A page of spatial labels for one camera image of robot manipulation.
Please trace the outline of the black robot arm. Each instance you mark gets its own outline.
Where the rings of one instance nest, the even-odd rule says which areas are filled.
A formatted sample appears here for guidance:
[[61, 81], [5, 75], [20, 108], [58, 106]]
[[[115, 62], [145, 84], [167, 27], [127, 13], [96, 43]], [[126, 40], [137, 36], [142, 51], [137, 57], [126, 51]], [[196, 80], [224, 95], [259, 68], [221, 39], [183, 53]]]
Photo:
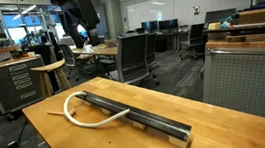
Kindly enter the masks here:
[[77, 48], [83, 48], [84, 41], [77, 31], [78, 26], [84, 27], [88, 33], [88, 39], [93, 46], [99, 45], [98, 14], [91, 0], [50, 0], [52, 5], [61, 8], [60, 22], [66, 34], [69, 34], [76, 43]]

